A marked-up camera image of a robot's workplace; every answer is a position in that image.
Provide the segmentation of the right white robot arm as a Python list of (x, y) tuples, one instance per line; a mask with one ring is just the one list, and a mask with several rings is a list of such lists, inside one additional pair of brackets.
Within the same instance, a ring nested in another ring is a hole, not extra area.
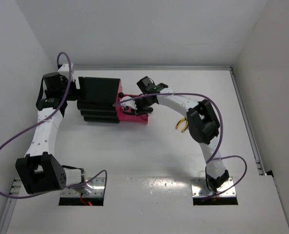
[(221, 159), (219, 148), (223, 128), (211, 104), (204, 98), (196, 101), (187, 94), (176, 95), (164, 83), (155, 84), (149, 77), (137, 82), (144, 98), (135, 101), (138, 108), (147, 109), (159, 104), (180, 113), (187, 121), (190, 136), (199, 143), (206, 163), (206, 178), (209, 188), (216, 192), (229, 178), (229, 172)]

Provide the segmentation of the black drawer cabinet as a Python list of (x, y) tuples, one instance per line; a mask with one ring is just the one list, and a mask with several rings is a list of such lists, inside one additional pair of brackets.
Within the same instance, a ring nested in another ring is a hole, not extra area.
[(85, 94), (77, 109), (86, 122), (119, 123), (116, 108), (118, 78), (85, 77)]

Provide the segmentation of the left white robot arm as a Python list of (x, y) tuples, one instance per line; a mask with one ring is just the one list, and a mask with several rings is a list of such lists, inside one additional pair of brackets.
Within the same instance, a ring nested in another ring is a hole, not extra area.
[(36, 101), (38, 126), (25, 156), (15, 164), (29, 195), (78, 188), (85, 180), (83, 168), (62, 166), (54, 157), (58, 128), (67, 107), (65, 93), (68, 100), (76, 98), (73, 81), (58, 72), (43, 75)]

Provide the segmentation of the pink top drawer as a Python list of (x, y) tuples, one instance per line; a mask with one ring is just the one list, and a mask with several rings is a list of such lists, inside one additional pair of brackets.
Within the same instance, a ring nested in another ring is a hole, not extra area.
[(117, 91), (117, 93), (120, 93), (120, 92), (123, 92), (121, 80), (119, 81), (119, 84), (118, 84), (118, 91)]

